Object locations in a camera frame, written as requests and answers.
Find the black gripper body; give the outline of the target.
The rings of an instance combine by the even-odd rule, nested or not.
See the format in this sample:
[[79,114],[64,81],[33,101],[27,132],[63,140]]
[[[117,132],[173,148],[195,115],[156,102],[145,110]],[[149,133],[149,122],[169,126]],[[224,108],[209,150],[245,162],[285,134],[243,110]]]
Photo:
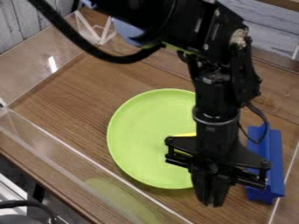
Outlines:
[[239,124],[197,126],[196,136],[168,136],[165,162],[185,168],[204,170],[213,178],[228,176],[235,184],[264,189],[271,162],[252,152],[239,141]]

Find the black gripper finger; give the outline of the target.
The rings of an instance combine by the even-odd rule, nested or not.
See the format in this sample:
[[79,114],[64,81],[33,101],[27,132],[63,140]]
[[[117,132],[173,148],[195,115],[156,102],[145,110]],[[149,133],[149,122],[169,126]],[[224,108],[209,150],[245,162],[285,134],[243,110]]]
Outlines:
[[213,184],[213,187],[212,187],[212,194],[213,194],[212,205],[215,207],[221,207],[223,204],[224,204],[227,194],[229,192],[229,188],[235,185],[235,183],[228,176],[216,176],[213,178],[212,184]]
[[211,204],[211,178],[212,176],[204,170],[197,168],[191,170],[191,182],[196,198],[204,206]]

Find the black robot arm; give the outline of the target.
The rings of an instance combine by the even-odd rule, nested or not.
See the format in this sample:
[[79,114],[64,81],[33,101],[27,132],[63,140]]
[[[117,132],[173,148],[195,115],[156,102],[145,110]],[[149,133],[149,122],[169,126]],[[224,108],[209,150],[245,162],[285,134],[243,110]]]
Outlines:
[[131,64],[169,46],[188,66],[195,87],[195,136],[169,136],[165,161],[185,168],[197,200],[220,207],[229,188],[263,189],[271,163],[239,141],[240,110],[260,95],[251,59],[252,38],[243,17],[219,0],[81,0],[119,22],[137,52],[116,56],[96,48],[45,0],[27,0],[65,38],[107,62]]

